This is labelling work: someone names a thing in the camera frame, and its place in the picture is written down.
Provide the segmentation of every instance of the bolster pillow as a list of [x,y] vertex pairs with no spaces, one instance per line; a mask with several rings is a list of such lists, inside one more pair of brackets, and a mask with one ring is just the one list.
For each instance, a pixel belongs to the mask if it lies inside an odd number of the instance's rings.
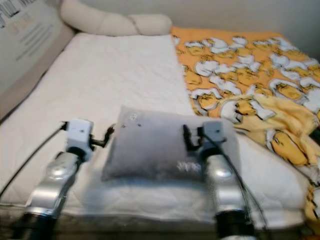
[[121,15],[91,7],[80,0],[64,0],[62,19],[70,26],[88,34],[106,36],[167,35],[172,21],[162,14]]

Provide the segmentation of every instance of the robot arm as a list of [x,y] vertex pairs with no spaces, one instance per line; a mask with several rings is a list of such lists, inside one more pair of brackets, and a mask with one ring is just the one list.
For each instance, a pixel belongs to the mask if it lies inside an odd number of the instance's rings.
[[67,145],[48,165],[38,186],[31,193],[26,210],[13,233],[12,240],[49,240],[59,217],[67,193],[74,184],[80,165],[90,160],[94,145],[104,147],[113,126],[108,129],[104,140],[92,139],[93,123],[75,119],[68,123]]
[[200,145],[192,146],[183,126],[188,150],[197,151],[205,163],[205,179],[209,196],[214,202],[217,232],[221,240],[256,240],[245,196],[238,177],[221,152],[225,141],[222,122],[205,122],[198,128]]

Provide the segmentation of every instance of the orange blanket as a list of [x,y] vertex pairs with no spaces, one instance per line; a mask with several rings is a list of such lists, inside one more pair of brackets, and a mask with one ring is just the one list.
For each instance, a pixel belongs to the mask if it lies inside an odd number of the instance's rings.
[[309,168],[305,213],[320,217],[320,65],[279,33],[172,29],[191,105],[227,118],[238,131],[298,169]]

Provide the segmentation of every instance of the wire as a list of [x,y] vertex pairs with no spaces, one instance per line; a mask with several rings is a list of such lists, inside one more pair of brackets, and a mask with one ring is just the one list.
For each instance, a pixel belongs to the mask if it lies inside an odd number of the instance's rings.
[[224,152],[224,150],[218,146],[218,144],[215,143],[215,141],[213,141],[211,139],[211,137],[209,137],[207,134],[205,134],[204,132],[202,133],[203,136],[215,147],[217,148],[220,153],[222,154],[222,156],[226,159],[228,165],[232,168],[232,170],[234,171],[235,175],[236,175],[236,178],[238,179],[238,182],[242,188],[242,190],[244,191],[244,204],[246,205],[245,207],[247,208],[248,212],[250,211],[250,206],[249,206],[249,201],[248,201],[248,195],[250,196],[250,198],[252,199],[254,205],[258,208],[258,211],[259,211],[259,215],[260,215],[260,218],[263,222],[263,229],[264,231],[267,233],[267,237],[269,240],[272,239],[272,236],[271,236],[271,232],[268,228],[268,223],[267,223],[267,219],[266,219],[266,216],[264,214],[264,211],[263,209],[261,208],[260,204],[258,203],[256,197],[254,196],[254,194],[252,193],[252,191],[249,189],[249,187],[246,185],[246,183],[243,181],[242,177],[240,176],[238,170],[236,169],[236,167],[234,166],[234,164],[232,163],[232,161],[230,160],[229,156]]
[[60,130],[65,130],[67,126],[67,123],[65,122],[61,127],[56,129],[50,136],[48,136],[30,155],[29,157],[24,161],[24,163],[19,167],[19,169],[12,175],[10,180],[6,183],[4,188],[0,192],[0,200],[1,197],[4,195],[7,188],[10,186],[10,184],[15,180],[15,178],[18,176],[18,174],[21,172],[21,170],[27,165],[27,163],[34,157],[34,155],[47,143],[49,142],[55,135],[57,135]]

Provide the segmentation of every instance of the wall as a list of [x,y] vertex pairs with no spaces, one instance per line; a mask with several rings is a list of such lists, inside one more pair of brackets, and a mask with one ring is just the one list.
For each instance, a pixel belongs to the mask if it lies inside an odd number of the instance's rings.
[[162,13],[180,27],[273,31],[320,60],[320,0],[82,0],[122,14]]

